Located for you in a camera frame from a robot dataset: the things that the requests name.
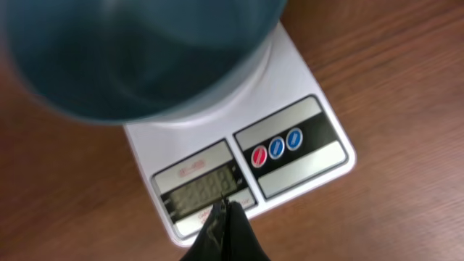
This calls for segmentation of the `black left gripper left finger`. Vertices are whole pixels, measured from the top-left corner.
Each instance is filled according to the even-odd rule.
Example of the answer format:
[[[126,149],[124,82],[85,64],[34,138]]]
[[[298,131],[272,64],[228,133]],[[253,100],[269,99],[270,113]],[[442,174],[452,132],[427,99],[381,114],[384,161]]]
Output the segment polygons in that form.
[[[221,261],[227,205],[215,203],[195,242],[181,261]]]

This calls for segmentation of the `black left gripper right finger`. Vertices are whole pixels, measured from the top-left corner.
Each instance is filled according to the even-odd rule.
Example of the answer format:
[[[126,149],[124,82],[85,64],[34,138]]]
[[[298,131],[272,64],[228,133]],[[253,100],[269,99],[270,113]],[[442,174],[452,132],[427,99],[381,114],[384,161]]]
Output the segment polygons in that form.
[[[224,233],[224,260],[270,261],[252,230],[243,207],[228,202]]]

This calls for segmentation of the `white digital kitchen scale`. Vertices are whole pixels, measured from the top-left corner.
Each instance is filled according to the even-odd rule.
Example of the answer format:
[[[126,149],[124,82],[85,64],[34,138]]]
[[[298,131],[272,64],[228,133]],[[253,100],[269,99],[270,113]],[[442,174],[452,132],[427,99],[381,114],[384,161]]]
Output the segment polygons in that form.
[[[194,243],[222,197],[253,218],[356,164],[352,143],[282,25],[258,59],[220,103],[125,126],[146,189],[180,247]]]

